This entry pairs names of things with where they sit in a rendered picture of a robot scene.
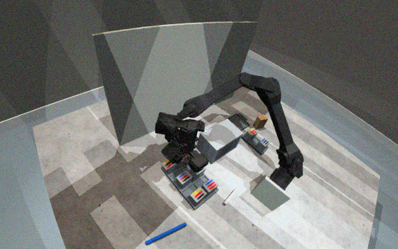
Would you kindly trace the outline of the blue rod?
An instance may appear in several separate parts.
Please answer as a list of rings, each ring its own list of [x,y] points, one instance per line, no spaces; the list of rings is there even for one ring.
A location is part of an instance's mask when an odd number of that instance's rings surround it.
[[[171,234],[172,232],[175,232],[181,228],[184,228],[186,226],[186,223],[180,224],[177,227],[174,227],[173,229],[170,229],[169,231],[166,231],[165,233],[162,233],[154,238],[151,238],[150,240],[145,241],[145,245],[148,245],[150,243],[153,243],[154,241],[157,241],[158,239],[161,239],[165,236],[167,236],[168,234]]]

